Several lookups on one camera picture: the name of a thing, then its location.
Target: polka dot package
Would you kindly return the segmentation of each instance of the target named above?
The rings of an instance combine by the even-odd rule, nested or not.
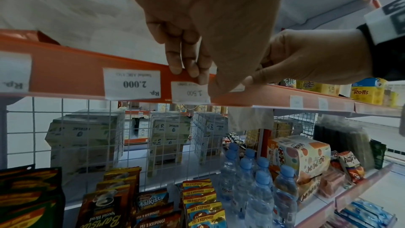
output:
[[[295,169],[297,182],[304,182],[328,169],[330,146],[304,136],[268,139],[267,159],[271,171],[279,173],[287,165]]]

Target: hand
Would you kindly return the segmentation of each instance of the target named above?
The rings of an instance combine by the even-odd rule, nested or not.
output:
[[[234,89],[252,74],[265,54],[280,0],[136,0],[153,38],[165,44],[174,74],[182,63],[211,97]],[[202,37],[197,59],[197,42]]]
[[[372,77],[372,59],[360,30],[284,30],[270,40],[264,69],[244,85],[282,79],[351,84]]]

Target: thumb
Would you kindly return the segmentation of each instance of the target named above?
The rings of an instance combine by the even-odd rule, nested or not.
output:
[[[283,79],[291,77],[290,70],[291,69],[287,68],[287,62],[282,61],[270,67],[255,71],[253,75],[244,79],[242,84],[245,86],[251,86],[278,83]]]

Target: plastic bottle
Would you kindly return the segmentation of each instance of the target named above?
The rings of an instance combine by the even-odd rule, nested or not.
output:
[[[245,157],[252,161],[252,169],[256,170],[257,164],[256,164],[256,160],[254,159],[254,154],[255,154],[255,151],[252,149],[246,149],[246,151],[245,151]]]
[[[225,201],[232,200],[232,186],[236,174],[236,152],[227,151],[219,174],[219,193]]]
[[[230,143],[228,150],[236,152],[236,162],[239,162],[239,146],[237,143]]]
[[[269,174],[270,175],[269,186],[270,186],[270,190],[273,191],[273,179],[271,179],[271,174],[269,171],[269,164],[270,164],[270,162],[268,159],[266,159],[265,157],[260,157],[257,159],[256,171],[253,171],[253,172],[254,172],[254,176],[256,176],[256,172],[259,170]]]
[[[270,191],[270,175],[257,171],[255,185],[248,191],[245,226],[248,228],[272,228],[274,199]]]
[[[274,202],[275,210],[274,219],[282,223],[286,228],[295,226],[295,217],[298,212],[297,185],[294,181],[294,169],[282,165],[280,175],[274,180]]]
[[[248,202],[248,190],[254,184],[252,173],[252,162],[244,157],[240,160],[236,170],[235,183],[232,188],[232,203],[235,214],[240,218],[245,218],[246,204]]]

